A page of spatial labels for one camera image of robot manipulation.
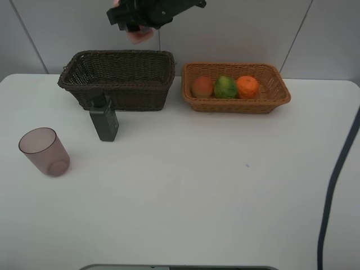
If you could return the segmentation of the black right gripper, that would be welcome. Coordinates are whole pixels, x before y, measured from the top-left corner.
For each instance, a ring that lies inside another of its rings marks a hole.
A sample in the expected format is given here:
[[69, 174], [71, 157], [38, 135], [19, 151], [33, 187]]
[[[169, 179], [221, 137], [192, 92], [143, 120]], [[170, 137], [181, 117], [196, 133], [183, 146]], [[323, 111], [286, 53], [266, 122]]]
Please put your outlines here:
[[121, 31], [139, 32], [140, 25], [149, 28], [161, 28], [171, 23], [173, 18], [192, 7], [204, 8], [206, 1], [142, 1], [144, 22], [134, 20], [133, 10], [127, 4], [109, 9], [106, 14], [111, 25], [117, 24]]

